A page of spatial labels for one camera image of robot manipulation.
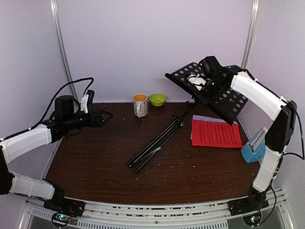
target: white cable tie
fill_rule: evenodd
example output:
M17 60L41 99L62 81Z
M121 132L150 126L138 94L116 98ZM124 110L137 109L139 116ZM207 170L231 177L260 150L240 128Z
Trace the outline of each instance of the white cable tie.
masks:
M286 100L283 96L280 97L280 100L282 100L284 102L288 102L288 100Z
M31 197L31 193L32 193L33 187L34 187L34 180L32 178L28 177L28 176L25 176L25 177L28 178L30 181L32 181L32 186L31 186L31 189L30 189L30 192L29 192L29 195L28 195L28 197Z
M262 167L263 169L267 170L267 171L270 172L270 173L278 173L278 172L279 172L279 171L271 171L270 169L266 168L265 166L262 165L262 161L261 161L261 160L259 160L259 163L261 164L261 167Z

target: black metal rod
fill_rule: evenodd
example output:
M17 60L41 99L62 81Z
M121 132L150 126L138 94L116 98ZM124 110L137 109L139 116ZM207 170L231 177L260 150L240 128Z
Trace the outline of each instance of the black metal rod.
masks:
M195 102L190 108L188 108L180 117L177 117L177 119L175 119L174 121L172 121L172 123L170 125L168 125L168 127L163 130L154 140L152 140L143 150L141 150L136 156L134 156L127 164L129 165L130 168L134 167L136 165L136 163L145 155L147 155L150 150L157 145L160 140L162 140L162 138L164 138L168 133L170 133L173 128L175 128L176 125L178 125L178 127L181 127L180 124L182 122L182 120L198 105L198 102Z
M176 129L165 139L165 141L158 147L160 149L158 149L156 152L154 152L152 155L149 156L149 158L147 158L135 171L134 173L139 173L139 171L144 167L144 165L147 164L147 162L152 159L153 156L155 156L157 154L157 152L159 150L161 150L161 148L177 133L177 131L180 129L181 124L179 124Z
M155 146L155 143L157 143L161 138L163 138L166 134L169 133L169 131L172 130L172 128L177 124L179 117L175 117L174 120L164 129L162 130L162 132L155 137L152 141L150 141L150 143L145 146L136 156L134 156L132 159L130 159L127 162L127 165L132 168L134 167L134 165L138 162L139 159L141 159L142 156L144 156L147 151L149 151L152 147Z

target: coffee mug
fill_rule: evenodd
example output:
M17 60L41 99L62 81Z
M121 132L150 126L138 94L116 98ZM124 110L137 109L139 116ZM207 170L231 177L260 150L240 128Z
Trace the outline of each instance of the coffee mug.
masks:
M142 118L148 114L147 98L145 94L136 94L133 97L133 111L134 115L138 118Z

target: wooden table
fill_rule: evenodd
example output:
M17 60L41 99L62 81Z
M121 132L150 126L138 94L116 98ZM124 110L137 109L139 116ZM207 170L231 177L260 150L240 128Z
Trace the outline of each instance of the wooden table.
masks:
M114 113L102 128L84 128L63 139L46 179L65 189L67 197L121 204L180 204L245 196L258 163L244 161L240 149L192 146L191 117L217 117L198 105L185 126L134 174L126 162L181 115L185 104L152 107L144 118L132 104L94 104ZM243 144L246 135L239 125Z

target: white robot arm segment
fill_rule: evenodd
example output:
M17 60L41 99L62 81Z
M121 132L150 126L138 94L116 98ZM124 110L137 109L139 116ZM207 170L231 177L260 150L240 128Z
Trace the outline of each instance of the white robot arm segment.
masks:
M10 193L22 194L26 196L35 196L43 199L52 199L55 188L44 180L37 180L28 176L23 176L15 172L12 180Z
M264 192L269 188L270 182L276 173L276 168L280 162L281 157L283 156L283 153L274 151L268 146L265 147L266 151L263 162L261 163L261 167L253 182L253 187L259 192Z
M52 142L51 130L39 124L35 129L0 142L6 164L17 157Z
M255 103L272 121L282 110L281 107L286 105L270 91L252 80L247 72L239 72L235 75L232 79L231 88Z

